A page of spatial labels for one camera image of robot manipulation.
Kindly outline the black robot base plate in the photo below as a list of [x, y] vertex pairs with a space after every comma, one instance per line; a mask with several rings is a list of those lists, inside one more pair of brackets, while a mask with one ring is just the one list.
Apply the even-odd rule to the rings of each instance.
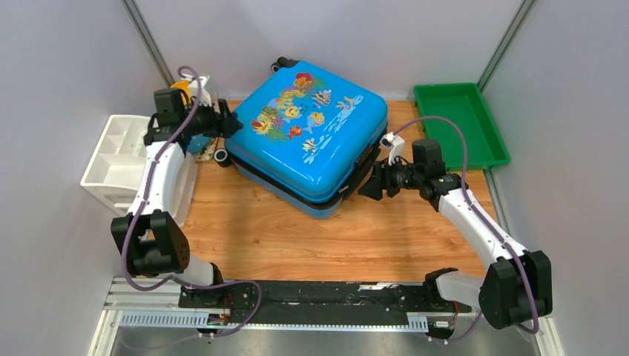
[[182, 288], [182, 309], [207, 311], [203, 327], [406, 332], [449, 337], [475, 312], [423, 283], [260, 280], [217, 290]]

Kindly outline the blue fish-print suitcase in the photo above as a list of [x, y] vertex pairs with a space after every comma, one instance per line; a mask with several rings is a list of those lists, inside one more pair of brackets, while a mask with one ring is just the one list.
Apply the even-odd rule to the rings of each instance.
[[305, 61], [280, 57], [234, 110], [225, 139], [245, 177], [310, 217], [326, 219], [370, 172], [388, 126], [386, 101]]

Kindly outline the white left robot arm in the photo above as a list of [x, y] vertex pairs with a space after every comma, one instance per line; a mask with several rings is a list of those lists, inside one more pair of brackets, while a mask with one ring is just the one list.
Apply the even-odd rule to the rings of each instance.
[[154, 92], [155, 113], [143, 137], [146, 158], [140, 187], [123, 217], [111, 222], [122, 273], [139, 291], [174, 281], [198, 289], [198, 298], [216, 308], [226, 299], [218, 267], [196, 258], [171, 209], [182, 165], [196, 135], [229, 138], [242, 128], [225, 99], [202, 100], [178, 88]]

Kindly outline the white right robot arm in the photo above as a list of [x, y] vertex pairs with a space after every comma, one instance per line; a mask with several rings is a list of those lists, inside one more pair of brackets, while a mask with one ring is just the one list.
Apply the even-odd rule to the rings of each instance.
[[426, 306], [434, 311], [451, 302], [479, 310], [495, 329], [518, 326], [539, 330], [541, 317], [553, 309], [551, 263], [543, 251], [531, 251], [514, 240], [479, 204], [462, 174], [449, 173], [434, 139], [412, 143], [412, 161], [401, 155], [404, 140], [393, 133], [381, 139], [386, 159], [373, 165], [359, 194], [373, 200], [394, 197], [401, 190], [417, 191], [435, 211], [449, 220], [484, 264], [484, 277], [456, 268], [426, 276]]

